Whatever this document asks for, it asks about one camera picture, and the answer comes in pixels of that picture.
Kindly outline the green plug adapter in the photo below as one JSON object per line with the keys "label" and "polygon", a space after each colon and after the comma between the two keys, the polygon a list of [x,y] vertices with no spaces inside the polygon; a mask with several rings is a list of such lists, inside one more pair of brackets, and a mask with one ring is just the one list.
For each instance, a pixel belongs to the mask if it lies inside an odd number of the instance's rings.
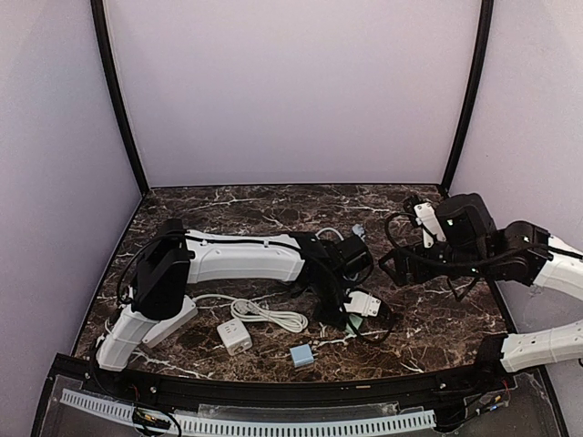
{"label": "green plug adapter", "polygon": [[359,315],[350,313],[348,315],[348,319],[347,319],[347,322],[346,322],[345,331],[349,335],[356,336],[356,334],[359,331],[359,328],[361,327],[362,323],[363,323],[363,319]]}

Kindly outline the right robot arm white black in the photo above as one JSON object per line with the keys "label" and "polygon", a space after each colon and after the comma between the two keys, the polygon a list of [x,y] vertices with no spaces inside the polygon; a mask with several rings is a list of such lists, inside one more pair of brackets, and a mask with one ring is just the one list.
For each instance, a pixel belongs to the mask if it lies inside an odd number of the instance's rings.
{"label": "right robot arm white black", "polygon": [[[526,221],[504,229],[492,223],[473,224],[449,218],[443,240],[427,247],[397,242],[379,260],[380,269],[397,286],[425,283],[444,276],[514,281],[528,287],[558,290],[582,297],[582,254],[563,240]],[[483,339],[475,367],[465,375],[465,387],[483,395],[498,383],[500,373],[570,361],[582,356],[582,323],[530,333],[497,334]]]}

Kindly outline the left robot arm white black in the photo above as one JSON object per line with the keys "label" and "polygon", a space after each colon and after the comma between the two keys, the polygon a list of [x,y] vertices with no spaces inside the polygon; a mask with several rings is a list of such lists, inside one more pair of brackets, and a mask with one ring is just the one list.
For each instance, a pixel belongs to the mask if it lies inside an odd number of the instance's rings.
{"label": "left robot arm white black", "polygon": [[109,397],[128,390],[124,370],[134,350],[156,346],[194,318],[187,287],[214,280],[269,279],[296,283],[319,300],[318,313],[332,325],[343,318],[345,291],[369,273],[363,240],[337,242],[310,232],[237,237],[185,229],[169,219],[122,270],[116,287],[122,309],[97,341],[92,380]]}

